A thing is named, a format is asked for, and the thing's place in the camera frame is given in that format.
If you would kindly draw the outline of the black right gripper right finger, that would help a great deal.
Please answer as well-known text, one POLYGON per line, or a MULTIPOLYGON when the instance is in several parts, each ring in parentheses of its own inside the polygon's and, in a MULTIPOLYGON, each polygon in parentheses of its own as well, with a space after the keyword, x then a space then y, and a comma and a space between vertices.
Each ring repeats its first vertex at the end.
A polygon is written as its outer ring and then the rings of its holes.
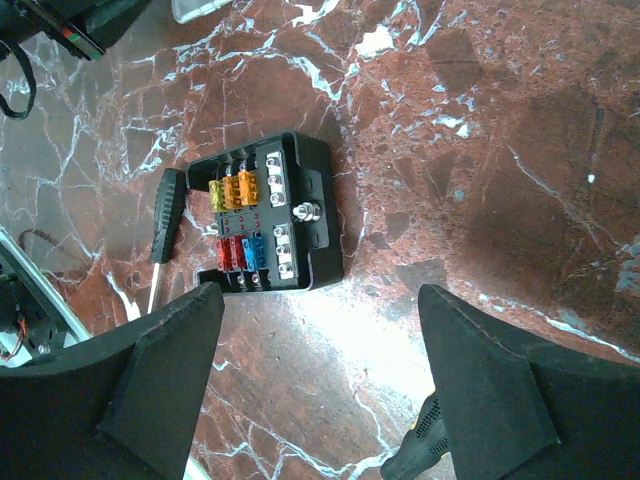
POLYGON ((438 285, 421 329, 460 479, 636 479, 639 370, 565 348, 438 285))

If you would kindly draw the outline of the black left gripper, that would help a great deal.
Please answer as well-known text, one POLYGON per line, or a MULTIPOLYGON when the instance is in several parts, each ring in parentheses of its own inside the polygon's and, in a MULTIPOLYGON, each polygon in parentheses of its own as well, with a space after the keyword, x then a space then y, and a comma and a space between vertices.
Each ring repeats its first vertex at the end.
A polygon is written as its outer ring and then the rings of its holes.
POLYGON ((99 59, 149 4, 149 0, 3 1, 1 39, 21 44, 43 32, 75 57, 99 59))

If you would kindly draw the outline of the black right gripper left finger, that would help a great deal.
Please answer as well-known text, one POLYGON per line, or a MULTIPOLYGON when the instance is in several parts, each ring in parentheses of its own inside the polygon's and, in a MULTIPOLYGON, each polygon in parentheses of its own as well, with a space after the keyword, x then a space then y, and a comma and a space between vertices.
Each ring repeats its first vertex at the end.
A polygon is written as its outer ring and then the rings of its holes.
POLYGON ((224 313, 203 283, 99 336, 1 370, 4 479, 180 479, 224 313))

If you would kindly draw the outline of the clear plastic fuse box lid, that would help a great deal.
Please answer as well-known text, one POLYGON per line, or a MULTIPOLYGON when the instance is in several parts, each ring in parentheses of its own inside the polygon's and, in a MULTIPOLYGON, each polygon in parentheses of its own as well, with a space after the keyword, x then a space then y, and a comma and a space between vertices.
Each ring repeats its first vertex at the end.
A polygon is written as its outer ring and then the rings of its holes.
POLYGON ((171 10, 177 23, 186 24, 209 15, 231 2, 232 0, 171 0, 171 10))

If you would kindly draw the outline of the red blade fuse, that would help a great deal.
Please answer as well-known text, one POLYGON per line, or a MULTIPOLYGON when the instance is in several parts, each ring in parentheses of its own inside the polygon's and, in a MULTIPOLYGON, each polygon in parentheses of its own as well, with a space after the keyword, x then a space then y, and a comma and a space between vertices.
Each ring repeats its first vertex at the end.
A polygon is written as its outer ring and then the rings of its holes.
POLYGON ((229 246, 231 251, 231 262, 234 269, 246 269, 247 261, 245 257, 243 247, 242 236, 233 236, 229 239, 229 246))

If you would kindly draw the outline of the blue blade fuse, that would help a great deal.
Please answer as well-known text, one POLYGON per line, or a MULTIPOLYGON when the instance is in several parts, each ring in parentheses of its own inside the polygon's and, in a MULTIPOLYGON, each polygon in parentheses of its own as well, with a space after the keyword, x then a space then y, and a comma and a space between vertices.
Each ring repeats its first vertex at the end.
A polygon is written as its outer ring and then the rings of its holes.
POLYGON ((244 238, 242 247, 248 271, 255 272, 266 269, 264 238, 261 235, 244 238))

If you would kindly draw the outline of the orange blade fuse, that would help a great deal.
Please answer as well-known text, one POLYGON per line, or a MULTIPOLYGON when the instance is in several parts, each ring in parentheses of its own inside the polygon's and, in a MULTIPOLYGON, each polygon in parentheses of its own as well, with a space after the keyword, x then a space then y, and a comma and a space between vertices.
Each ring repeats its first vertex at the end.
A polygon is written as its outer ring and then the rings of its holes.
POLYGON ((259 194, 256 175, 247 170, 241 170, 238 173, 240 200, 243 206, 257 206, 259 203, 259 194))
POLYGON ((222 179, 224 205, 227 210, 238 210, 243 207, 240 183, 237 176, 225 176, 222 179))

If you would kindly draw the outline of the black fuse box base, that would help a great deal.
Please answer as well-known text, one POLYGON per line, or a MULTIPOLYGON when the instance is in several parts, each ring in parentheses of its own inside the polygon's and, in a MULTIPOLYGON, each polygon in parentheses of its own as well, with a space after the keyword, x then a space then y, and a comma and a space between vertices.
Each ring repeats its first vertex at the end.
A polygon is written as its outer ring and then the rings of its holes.
POLYGON ((213 213, 218 238, 261 235, 266 269, 221 272, 215 264, 198 272, 223 293, 307 291, 344 277, 340 227, 329 145, 296 131, 284 131, 201 158, 187 169, 187 186, 209 196, 208 183, 241 170, 256 175, 259 203, 213 213))

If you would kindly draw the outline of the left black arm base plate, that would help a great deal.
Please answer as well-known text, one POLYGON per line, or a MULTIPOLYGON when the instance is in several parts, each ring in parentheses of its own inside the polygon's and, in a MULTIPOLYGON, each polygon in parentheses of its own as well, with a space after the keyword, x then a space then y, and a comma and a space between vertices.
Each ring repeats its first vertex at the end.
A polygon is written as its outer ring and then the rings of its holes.
POLYGON ((66 324, 49 316, 15 273, 1 274, 2 367, 63 349, 66 334, 66 324))

